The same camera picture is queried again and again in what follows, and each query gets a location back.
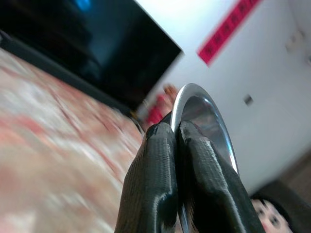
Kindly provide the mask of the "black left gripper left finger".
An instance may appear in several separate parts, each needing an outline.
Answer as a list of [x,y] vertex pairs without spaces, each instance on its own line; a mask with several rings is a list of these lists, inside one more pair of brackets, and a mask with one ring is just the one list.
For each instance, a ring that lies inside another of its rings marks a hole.
[[173,233],[178,208],[176,139],[167,123],[151,126],[125,176],[115,232]]

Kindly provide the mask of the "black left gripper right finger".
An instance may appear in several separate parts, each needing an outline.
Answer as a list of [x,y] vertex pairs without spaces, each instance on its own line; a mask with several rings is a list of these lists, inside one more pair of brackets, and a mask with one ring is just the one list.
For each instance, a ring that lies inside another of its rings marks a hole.
[[179,126],[178,149],[184,232],[264,232],[237,172],[190,121]]

